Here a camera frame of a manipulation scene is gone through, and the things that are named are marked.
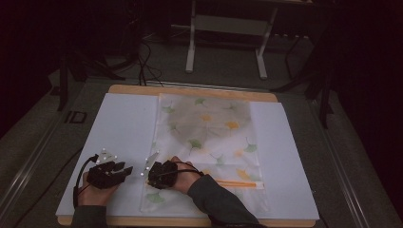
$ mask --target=person's right hand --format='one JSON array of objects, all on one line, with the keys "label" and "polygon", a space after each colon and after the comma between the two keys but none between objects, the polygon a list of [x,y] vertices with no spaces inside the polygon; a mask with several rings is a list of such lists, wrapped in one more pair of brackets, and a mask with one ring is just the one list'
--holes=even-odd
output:
[{"label": "person's right hand", "polygon": [[[181,160],[174,156],[171,159],[172,162],[181,162]],[[187,161],[186,163],[177,163],[178,165],[178,170],[181,169],[193,169],[192,166],[193,165],[192,162]],[[193,173],[193,172],[182,172],[182,173],[178,173],[178,178],[176,183],[172,186],[173,189],[178,190],[184,194],[187,195],[187,191],[189,190],[190,186],[192,186],[192,184],[197,181],[201,176],[197,173]]]}]

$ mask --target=sleeve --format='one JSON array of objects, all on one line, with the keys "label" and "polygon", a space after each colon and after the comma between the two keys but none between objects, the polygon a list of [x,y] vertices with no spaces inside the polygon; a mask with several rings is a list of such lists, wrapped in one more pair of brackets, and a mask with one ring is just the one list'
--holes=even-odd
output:
[{"label": "sleeve", "polygon": [[79,206],[74,211],[71,228],[107,228],[105,206]]},{"label": "sleeve", "polygon": [[237,196],[219,186],[213,178],[205,175],[199,178],[189,188],[187,195],[196,206],[207,214],[213,225],[227,224],[256,224],[258,219],[252,215]]}]

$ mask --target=person's left hand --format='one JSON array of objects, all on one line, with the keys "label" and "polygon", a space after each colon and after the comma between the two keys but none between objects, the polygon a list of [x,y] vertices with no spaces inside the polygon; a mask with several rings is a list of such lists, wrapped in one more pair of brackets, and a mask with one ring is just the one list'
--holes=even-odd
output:
[{"label": "person's left hand", "polygon": [[86,181],[88,173],[83,174],[83,186],[79,188],[78,205],[79,206],[106,206],[110,197],[118,189],[119,184],[107,189],[99,189],[90,185]]}]

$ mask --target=hand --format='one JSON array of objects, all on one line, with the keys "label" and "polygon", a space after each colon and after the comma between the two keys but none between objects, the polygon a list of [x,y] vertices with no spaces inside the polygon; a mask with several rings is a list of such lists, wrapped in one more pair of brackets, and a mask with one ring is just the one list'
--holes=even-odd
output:
[{"label": "hand", "polygon": [[[174,156],[171,159],[172,162],[181,162],[181,160]],[[177,163],[178,165],[178,170],[181,169],[193,169],[192,166],[189,166],[187,164],[193,165],[192,162],[187,161],[186,163]],[[189,190],[190,186],[197,181],[201,176],[197,173],[193,172],[182,172],[178,173],[178,178],[176,183],[172,186],[173,189],[178,190],[184,194],[187,194],[187,191]]]},{"label": "hand", "polygon": [[99,189],[86,181],[88,172],[83,174],[83,186],[79,188],[78,205],[106,206],[110,197],[118,189],[119,184],[107,189]]}]

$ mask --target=table leg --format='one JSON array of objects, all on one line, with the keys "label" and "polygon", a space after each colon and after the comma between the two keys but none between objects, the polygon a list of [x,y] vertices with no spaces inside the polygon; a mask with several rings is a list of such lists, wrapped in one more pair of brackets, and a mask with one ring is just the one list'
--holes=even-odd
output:
[{"label": "table leg", "polygon": [[190,44],[187,51],[186,73],[193,72],[193,63],[195,60],[195,17],[196,17],[196,0],[192,1],[192,15],[190,18]]},{"label": "table leg", "polygon": [[267,41],[269,40],[270,32],[272,30],[273,23],[275,21],[277,12],[278,12],[278,9],[274,8],[272,11],[270,22],[267,23],[266,31],[263,34],[263,42],[261,43],[260,48],[256,49],[256,59],[258,61],[259,76],[263,80],[267,79],[267,72],[266,72],[266,67],[264,66],[263,53],[264,53],[264,49],[266,48]]}]

